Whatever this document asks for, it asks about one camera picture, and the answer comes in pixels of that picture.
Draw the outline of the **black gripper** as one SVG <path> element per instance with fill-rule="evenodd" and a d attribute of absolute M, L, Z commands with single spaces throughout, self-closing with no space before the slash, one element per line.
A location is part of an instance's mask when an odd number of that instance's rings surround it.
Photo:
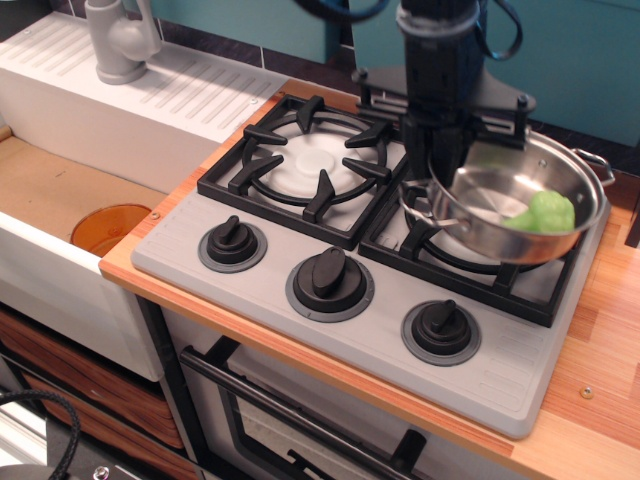
<path fill-rule="evenodd" d="M 413 178 L 431 177 L 431 159 L 433 177 L 450 186 L 466 159 L 469 135 L 514 148 L 526 142 L 535 99 L 497 80 L 484 66 L 487 58 L 511 57 L 521 41 L 518 31 L 512 48 L 496 53 L 482 29 L 436 37 L 405 33 L 403 66 L 353 72 L 361 88 L 359 108 L 380 119 L 401 118 Z"/>

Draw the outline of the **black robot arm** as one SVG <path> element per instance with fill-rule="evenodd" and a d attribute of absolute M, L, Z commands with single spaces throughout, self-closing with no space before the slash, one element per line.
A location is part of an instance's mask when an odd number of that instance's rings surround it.
<path fill-rule="evenodd" d="M 523 40 L 492 51 L 484 1 L 403 1 L 396 22 L 404 38 L 404 65 L 353 74 L 361 114 L 396 121 L 417 179 L 452 184 L 477 139 L 521 148 L 535 99 L 495 79 L 485 61 L 514 56 Z"/>

